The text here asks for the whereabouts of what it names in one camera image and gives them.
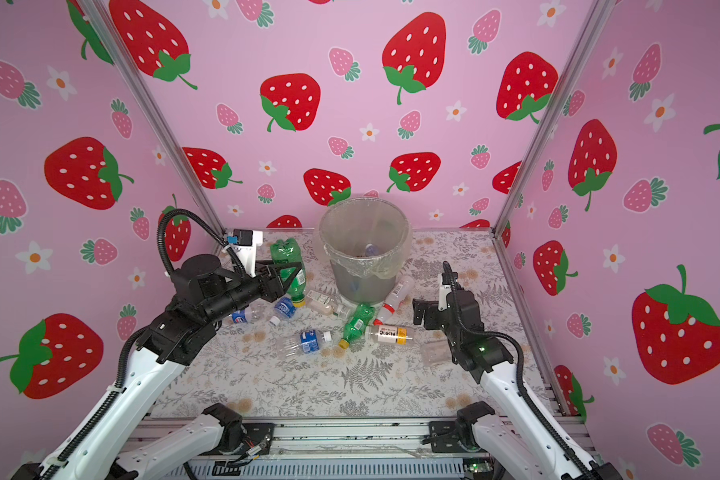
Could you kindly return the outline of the green bottle yellow cap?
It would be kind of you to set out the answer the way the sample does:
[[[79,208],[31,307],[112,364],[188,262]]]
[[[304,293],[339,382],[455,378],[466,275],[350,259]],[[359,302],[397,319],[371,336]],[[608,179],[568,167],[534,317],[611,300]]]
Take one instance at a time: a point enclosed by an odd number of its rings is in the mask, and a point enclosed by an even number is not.
[[[296,308],[306,303],[306,273],[302,259],[302,252],[294,238],[280,239],[270,246],[272,261],[278,265],[286,265],[279,270],[284,284],[288,284],[287,295]]]

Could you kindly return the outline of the square clear bottle green cap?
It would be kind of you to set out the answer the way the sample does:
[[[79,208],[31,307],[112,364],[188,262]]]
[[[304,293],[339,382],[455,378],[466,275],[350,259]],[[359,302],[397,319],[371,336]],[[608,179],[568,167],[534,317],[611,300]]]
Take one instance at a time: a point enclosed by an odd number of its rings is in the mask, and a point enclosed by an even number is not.
[[[423,343],[420,345],[420,353],[423,364],[428,367],[452,362],[450,345],[447,340]]]

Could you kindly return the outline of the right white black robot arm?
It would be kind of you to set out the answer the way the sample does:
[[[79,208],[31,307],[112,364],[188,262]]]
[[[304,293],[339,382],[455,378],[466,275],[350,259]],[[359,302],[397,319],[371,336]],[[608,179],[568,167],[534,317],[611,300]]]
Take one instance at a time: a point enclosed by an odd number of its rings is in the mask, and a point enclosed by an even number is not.
[[[460,440],[489,453],[515,479],[619,479],[598,463],[540,403],[523,378],[522,347],[488,331],[474,295],[444,287],[440,298],[413,301],[413,323],[447,337],[452,362],[470,373],[498,405],[466,407],[457,421]]]

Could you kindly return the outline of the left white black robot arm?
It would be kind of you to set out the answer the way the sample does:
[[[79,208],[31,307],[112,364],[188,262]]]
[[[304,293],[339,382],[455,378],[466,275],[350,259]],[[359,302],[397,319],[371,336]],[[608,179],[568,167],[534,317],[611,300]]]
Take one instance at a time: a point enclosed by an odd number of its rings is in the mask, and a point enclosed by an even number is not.
[[[230,271],[218,257],[189,258],[170,274],[176,293],[163,313],[135,332],[118,359],[115,382],[71,436],[17,479],[160,479],[197,455],[245,443],[242,417],[216,403],[184,427],[130,452],[122,449],[160,394],[216,335],[223,320],[256,300],[274,303],[302,263],[257,262],[255,274]]]

